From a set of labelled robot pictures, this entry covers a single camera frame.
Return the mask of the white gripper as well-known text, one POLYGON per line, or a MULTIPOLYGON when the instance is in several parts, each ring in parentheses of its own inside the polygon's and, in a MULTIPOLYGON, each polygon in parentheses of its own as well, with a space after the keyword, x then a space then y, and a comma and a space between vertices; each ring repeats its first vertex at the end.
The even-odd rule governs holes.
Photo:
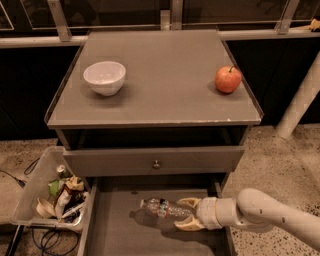
POLYGON ((208 230, 221 229, 217 216, 216 216, 216 197, 207 197, 207 198, 195 198, 187 197, 182 198, 177 201, 179 205, 185 205, 196 208, 196 217, 193 215, 187 217, 183 221, 175 221, 174 225, 182 231, 199 231, 204 228, 208 230))

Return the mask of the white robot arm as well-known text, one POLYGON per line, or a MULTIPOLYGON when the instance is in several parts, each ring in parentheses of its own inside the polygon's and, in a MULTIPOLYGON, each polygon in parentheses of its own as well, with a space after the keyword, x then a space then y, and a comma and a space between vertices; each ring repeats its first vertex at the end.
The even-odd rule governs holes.
POLYGON ((260 190, 246 188, 236 198, 184 198, 179 203, 196 210, 185 220, 174 222, 180 230, 235 227, 250 232, 268 232, 277 226, 320 251, 320 218, 282 204, 260 190))

